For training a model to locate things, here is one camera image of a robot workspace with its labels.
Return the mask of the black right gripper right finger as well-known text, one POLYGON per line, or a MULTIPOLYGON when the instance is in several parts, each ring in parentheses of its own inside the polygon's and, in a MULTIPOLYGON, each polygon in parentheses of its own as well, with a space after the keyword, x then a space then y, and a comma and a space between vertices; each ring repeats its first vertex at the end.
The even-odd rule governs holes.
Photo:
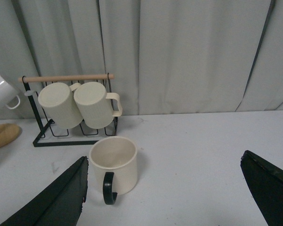
POLYGON ((269 226, 283 226, 283 170, 247 150, 241 157, 247 186, 269 226))

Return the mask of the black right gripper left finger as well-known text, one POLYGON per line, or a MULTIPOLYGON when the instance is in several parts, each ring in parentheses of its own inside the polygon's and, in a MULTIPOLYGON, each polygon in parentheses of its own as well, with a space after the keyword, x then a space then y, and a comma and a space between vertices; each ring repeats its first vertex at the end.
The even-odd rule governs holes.
POLYGON ((75 226, 88 190, 88 159, 79 158, 2 226, 75 226))

